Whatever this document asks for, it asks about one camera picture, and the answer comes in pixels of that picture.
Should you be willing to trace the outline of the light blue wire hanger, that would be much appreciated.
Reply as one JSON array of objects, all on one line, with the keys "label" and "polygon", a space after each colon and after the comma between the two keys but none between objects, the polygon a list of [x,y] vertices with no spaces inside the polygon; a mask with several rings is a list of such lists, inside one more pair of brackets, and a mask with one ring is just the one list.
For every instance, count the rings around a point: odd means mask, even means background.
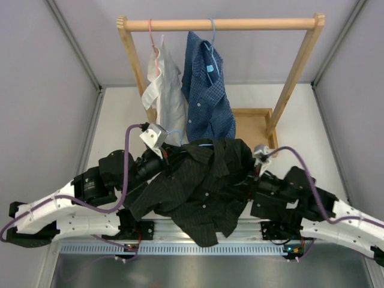
[{"label": "light blue wire hanger", "polygon": [[194,144],[199,147],[213,147],[212,133],[210,131],[195,132],[188,134],[181,130],[169,130],[165,144],[181,147],[187,144]]}]

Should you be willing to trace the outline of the black pinstripe shirt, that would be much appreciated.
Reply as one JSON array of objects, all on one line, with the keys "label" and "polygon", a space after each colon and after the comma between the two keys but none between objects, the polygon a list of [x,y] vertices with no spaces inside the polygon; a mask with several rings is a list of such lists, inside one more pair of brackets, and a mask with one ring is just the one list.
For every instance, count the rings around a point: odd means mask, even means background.
[{"label": "black pinstripe shirt", "polygon": [[154,211],[170,217],[198,246],[218,243],[237,227],[250,192],[241,188],[254,167],[241,139],[200,139],[181,146],[184,159],[171,178],[164,172],[127,194],[124,207],[135,220]]}]

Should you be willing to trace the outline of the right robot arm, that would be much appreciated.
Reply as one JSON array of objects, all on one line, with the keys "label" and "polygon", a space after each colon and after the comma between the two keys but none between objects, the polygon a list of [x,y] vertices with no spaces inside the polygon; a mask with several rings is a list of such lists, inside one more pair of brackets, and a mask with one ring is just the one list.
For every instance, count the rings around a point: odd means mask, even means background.
[{"label": "right robot arm", "polygon": [[317,188],[305,170],[294,166],[283,179],[265,172],[250,192],[250,214],[262,219],[264,240],[323,240],[383,266],[383,222]]}]

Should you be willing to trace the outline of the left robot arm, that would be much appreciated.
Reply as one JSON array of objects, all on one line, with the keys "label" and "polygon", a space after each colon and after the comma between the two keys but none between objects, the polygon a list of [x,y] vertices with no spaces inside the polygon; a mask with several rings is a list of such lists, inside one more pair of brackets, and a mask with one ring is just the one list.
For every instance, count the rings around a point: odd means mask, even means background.
[{"label": "left robot arm", "polygon": [[1,230],[1,241],[25,248],[49,245],[64,238],[99,235],[106,240],[152,240],[154,222],[135,220],[128,202],[147,187],[147,181],[162,170],[150,149],[141,157],[128,158],[128,190],[118,209],[116,192],[124,181],[124,151],[99,159],[98,166],[75,177],[58,191],[30,204],[10,204],[11,222]]}]

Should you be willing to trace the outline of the blue checked shirt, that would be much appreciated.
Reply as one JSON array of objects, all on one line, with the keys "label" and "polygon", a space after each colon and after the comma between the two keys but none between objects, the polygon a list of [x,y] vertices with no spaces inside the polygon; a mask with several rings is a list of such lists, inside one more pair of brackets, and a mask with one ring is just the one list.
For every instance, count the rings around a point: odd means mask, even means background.
[{"label": "blue checked shirt", "polygon": [[207,40],[187,35],[182,93],[188,103],[187,139],[233,139],[236,123],[224,86],[223,60]]}]

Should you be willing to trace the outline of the white shirt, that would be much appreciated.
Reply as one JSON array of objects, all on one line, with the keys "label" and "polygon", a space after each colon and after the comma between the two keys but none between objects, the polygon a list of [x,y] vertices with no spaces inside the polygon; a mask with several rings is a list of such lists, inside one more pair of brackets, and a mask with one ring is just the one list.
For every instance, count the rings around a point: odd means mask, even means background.
[{"label": "white shirt", "polygon": [[149,85],[142,95],[142,104],[146,110],[156,110],[156,123],[167,131],[184,133],[187,111],[180,75],[181,71],[162,37],[160,45],[155,47],[149,57]]}]

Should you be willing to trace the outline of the wooden clothes rack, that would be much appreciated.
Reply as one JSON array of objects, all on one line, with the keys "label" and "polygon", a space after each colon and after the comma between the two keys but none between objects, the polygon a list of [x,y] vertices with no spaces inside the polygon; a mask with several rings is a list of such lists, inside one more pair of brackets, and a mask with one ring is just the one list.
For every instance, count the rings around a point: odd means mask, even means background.
[{"label": "wooden clothes rack", "polygon": [[139,94],[146,89],[139,56],[134,44],[132,32],[169,32],[169,31],[305,31],[305,37],[290,69],[275,108],[235,108],[236,135],[247,145],[266,144],[270,148],[278,147],[276,126],[287,106],[305,65],[317,43],[325,25],[326,17],[316,13],[311,18],[295,19],[215,19],[215,20],[128,20],[119,16],[116,26],[129,58],[131,69],[136,78]]}]

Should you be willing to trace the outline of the aluminium mounting rail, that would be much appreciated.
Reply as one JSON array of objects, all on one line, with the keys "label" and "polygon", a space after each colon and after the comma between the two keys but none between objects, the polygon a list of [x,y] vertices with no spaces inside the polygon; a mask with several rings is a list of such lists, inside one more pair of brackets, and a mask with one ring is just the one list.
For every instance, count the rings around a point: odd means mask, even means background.
[{"label": "aluminium mounting rail", "polygon": [[[359,216],[357,219],[347,219],[336,224],[330,224],[327,221],[313,222],[304,219],[299,225],[289,225],[299,233],[300,237],[317,238],[334,243],[341,243],[346,238],[352,242],[367,241],[376,244],[382,239],[383,232],[379,227],[368,222],[368,218]],[[217,233],[217,239],[231,240],[236,236],[240,238],[257,237],[262,238],[261,225],[262,221],[270,220],[240,220],[234,232],[230,236],[225,237],[221,232]],[[189,239],[190,237],[182,231],[172,220],[155,220],[154,221],[154,237],[153,240],[176,240]],[[108,235],[113,236],[119,232],[120,223],[117,219],[109,219],[105,216],[98,217],[67,217],[60,221],[54,221],[46,226],[49,233],[53,235],[53,240],[85,237],[87,235]]]}]

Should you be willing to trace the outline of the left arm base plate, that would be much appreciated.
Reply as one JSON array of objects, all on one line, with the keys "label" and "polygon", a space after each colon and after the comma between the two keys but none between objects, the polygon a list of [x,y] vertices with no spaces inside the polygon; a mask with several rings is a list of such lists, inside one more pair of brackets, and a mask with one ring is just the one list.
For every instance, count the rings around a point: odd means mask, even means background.
[{"label": "left arm base plate", "polygon": [[118,226],[119,232],[116,235],[102,235],[103,239],[107,240],[153,240],[154,237],[153,221],[139,221]]}]

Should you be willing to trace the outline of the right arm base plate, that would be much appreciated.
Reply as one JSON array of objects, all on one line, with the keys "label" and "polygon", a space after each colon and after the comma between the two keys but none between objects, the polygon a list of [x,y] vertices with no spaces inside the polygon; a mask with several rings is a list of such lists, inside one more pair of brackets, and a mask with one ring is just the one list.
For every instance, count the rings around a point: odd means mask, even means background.
[{"label": "right arm base plate", "polygon": [[276,241],[299,239],[299,233],[288,224],[277,221],[262,221],[260,225],[263,240]]}]

